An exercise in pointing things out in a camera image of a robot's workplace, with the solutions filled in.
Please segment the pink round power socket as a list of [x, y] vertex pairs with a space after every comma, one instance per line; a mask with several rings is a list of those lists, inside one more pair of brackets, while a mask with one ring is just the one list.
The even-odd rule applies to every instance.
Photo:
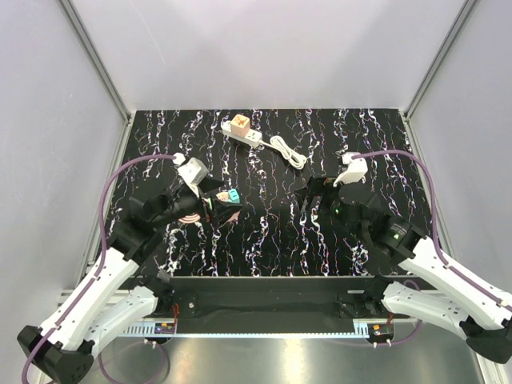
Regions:
[[228, 202], [229, 198], [230, 198], [229, 193], [227, 191], [218, 192], [216, 194], [216, 197], [218, 200], [223, 201], [223, 202]]

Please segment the teal plug adapter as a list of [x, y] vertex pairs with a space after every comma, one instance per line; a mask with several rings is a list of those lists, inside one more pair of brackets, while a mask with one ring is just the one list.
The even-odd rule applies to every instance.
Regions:
[[239, 204], [240, 203], [240, 196], [236, 189], [230, 189], [227, 191], [228, 194], [228, 202], [231, 202], [233, 204]]

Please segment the white power strip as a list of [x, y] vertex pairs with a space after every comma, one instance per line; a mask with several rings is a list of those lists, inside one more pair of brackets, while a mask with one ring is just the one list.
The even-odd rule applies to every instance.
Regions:
[[256, 148], [262, 144], [262, 133], [250, 128], [250, 120], [241, 122], [233, 119], [221, 125], [222, 133], [228, 138]]

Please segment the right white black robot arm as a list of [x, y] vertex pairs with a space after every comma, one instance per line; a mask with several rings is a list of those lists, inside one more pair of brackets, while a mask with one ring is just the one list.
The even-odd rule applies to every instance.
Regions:
[[402, 314], [448, 330], [492, 362], [511, 359], [510, 293], [437, 251], [425, 231], [392, 214], [360, 182], [335, 185], [333, 178], [312, 177], [294, 195], [303, 211], [319, 198], [318, 217], [356, 235], [371, 260], [390, 262], [441, 292], [439, 297], [424, 294], [376, 274], [361, 294], [341, 302], [346, 314]]

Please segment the pink cube plug adapter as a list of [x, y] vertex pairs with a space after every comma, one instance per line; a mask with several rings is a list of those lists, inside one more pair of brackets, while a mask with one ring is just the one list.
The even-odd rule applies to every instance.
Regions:
[[236, 114], [230, 121], [231, 133], [244, 138], [250, 132], [250, 119], [241, 114]]

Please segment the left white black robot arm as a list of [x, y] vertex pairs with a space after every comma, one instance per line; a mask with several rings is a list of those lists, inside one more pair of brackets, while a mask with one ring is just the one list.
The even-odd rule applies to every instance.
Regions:
[[117, 289], [152, 256], [173, 222], [201, 220], [214, 228], [235, 220], [242, 209], [235, 189], [205, 178], [197, 186], [181, 185], [141, 200], [130, 197], [90, 272], [64, 303], [40, 326], [25, 326], [17, 336], [28, 364], [53, 383], [78, 383], [102, 350], [133, 322], [148, 315], [162, 317], [174, 309], [173, 288], [155, 275], [111, 308], [105, 305]]

